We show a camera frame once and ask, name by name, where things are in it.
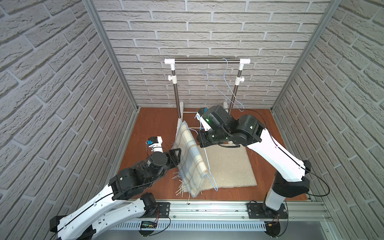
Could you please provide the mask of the blue wire hanger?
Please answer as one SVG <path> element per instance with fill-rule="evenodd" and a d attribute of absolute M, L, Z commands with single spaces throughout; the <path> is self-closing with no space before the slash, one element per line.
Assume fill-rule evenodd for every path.
<path fill-rule="evenodd" d="M 203 123 L 202 123 L 201 118 L 202 118 L 202 117 L 200 116 L 199 113 L 197 113 L 197 114 L 195 115 L 195 119 L 197 119 L 197 120 L 199 121 L 199 123 L 200 123 L 199 131 L 196 131 L 195 129 L 192 129 L 192 128 L 190 128 L 190 127 L 188 127 L 188 129 L 191 130 L 191 131 L 196 132 L 198 135 L 200 135 L 200 137 L 201 137 L 201 139 L 202 139 L 201 130 L 202 130 Z M 215 180 L 215 177 L 212 175 L 212 172 L 211 172 L 211 166 L 210 166 L 210 161 L 209 161 L 209 158 L 208 158 L 207 150 L 206 150 L 206 148 L 205 148 L 204 145 L 203 145 L 202 148 L 204 149 L 205 156 L 206 156 L 206 160 L 207 160 L 207 164 L 208 164 L 208 171 L 209 171 L 209 173 L 208 173 L 208 179 L 210 180 L 213 189 L 217 192 L 217 191 L 219 190 L 219 188 L 218 188 L 217 182 L 216 182 L 216 180 Z"/>
<path fill-rule="evenodd" d="M 211 71 L 201 70 L 202 77 L 227 101 L 227 110 L 229 112 L 233 108 L 239 110 L 241 113 L 246 110 L 244 104 L 240 100 L 238 100 L 237 92 L 239 90 L 240 83 L 243 83 L 245 81 L 242 72 L 244 70 L 245 65 L 248 64 L 247 60 L 249 59 L 239 59 L 238 61 L 235 61 L 235 63 L 238 64 L 238 72 L 235 76 L 235 85 L 233 87 L 231 87 L 230 82 L 227 80 L 227 72 L 230 66 L 229 59 L 222 58 L 219 60 L 219 63 L 224 64 L 225 66 L 224 71 L 220 75 L 213 74 Z"/>

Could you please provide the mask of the beige wool scarf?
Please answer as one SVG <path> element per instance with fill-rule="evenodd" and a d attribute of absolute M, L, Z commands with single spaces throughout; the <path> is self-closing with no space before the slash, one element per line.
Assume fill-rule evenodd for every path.
<path fill-rule="evenodd" d="M 246 148 L 227 149 L 220 146 L 211 146 L 207 147 L 206 150 L 211 172 L 219 189 L 257 185 Z M 200 152 L 208 168 L 204 149 L 200 148 Z M 202 191 L 210 189 L 213 189 L 213 187 L 207 177 Z"/>

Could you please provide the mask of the plaid blue cream scarf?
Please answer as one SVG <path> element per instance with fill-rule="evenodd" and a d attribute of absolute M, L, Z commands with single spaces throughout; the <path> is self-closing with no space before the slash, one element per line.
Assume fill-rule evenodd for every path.
<path fill-rule="evenodd" d="M 182 189 L 195 198 L 203 190 L 208 168 L 186 122 L 182 122 L 177 130 L 173 149 L 181 149 L 178 170 L 183 183 Z"/>

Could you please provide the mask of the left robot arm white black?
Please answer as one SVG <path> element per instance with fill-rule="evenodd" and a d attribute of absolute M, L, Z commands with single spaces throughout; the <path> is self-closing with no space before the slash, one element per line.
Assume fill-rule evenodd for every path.
<path fill-rule="evenodd" d="M 181 149 L 164 153 L 157 148 L 144 161 L 123 169 L 91 200 L 67 216 L 50 219 L 51 237 L 55 240 L 91 240 L 127 220 L 159 215 L 152 193 L 145 190 L 176 168 Z"/>

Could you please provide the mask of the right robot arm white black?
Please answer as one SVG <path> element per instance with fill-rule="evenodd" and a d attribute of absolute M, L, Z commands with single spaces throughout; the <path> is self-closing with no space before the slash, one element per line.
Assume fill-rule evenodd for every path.
<path fill-rule="evenodd" d="M 276 169 L 261 207 L 267 218 L 276 218 L 287 198 L 309 192 L 310 180 L 306 175 L 311 173 L 311 163 L 299 160 L 285 149 L 256 117 L 243 115 L 235 119 L 222 106 L 216 105 L 199 109 L 196 118 L 203 127 L 197 136 L 201 148 L 232 142 L 235 148 L 244 146 L 256 152 Z"/>

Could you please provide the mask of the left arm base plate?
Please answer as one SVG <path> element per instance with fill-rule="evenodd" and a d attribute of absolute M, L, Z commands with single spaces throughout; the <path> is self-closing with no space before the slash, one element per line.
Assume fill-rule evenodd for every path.
<path fill-rule="evenodd" d="M 157 205 L 152 208 L 149 212 L 146 212 L 141 219 L 144 218 L 167 218 L 170 215 L 170 202 L 157 202 Z"/>

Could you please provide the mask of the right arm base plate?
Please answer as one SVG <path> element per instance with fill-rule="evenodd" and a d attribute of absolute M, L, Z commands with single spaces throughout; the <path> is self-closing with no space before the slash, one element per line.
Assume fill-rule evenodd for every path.
<path fill-rule="evenodd" d="M 282 203 L 279 210 L 273 210 L 264 203 L 250 201 L 246 204 L 249 219 L 288 219 L 288 211 L 285 203 Z"/>

